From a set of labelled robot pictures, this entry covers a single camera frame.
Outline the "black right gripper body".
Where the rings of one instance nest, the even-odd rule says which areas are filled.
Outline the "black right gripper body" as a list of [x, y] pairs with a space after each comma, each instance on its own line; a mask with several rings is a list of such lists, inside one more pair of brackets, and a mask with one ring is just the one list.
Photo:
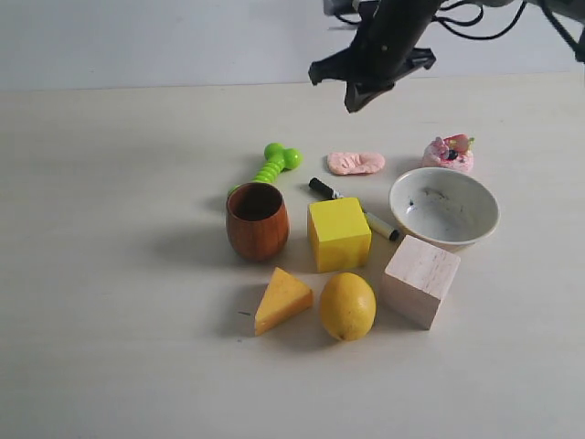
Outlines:
[[375, 11], [362, 17], [348, 48], [311, 64], [311, 83], [341, 80], [376, 89], [418, 69], [430, 69], [435, 55], [416, 44], [436, 12], [435, 1], [380, 1]]

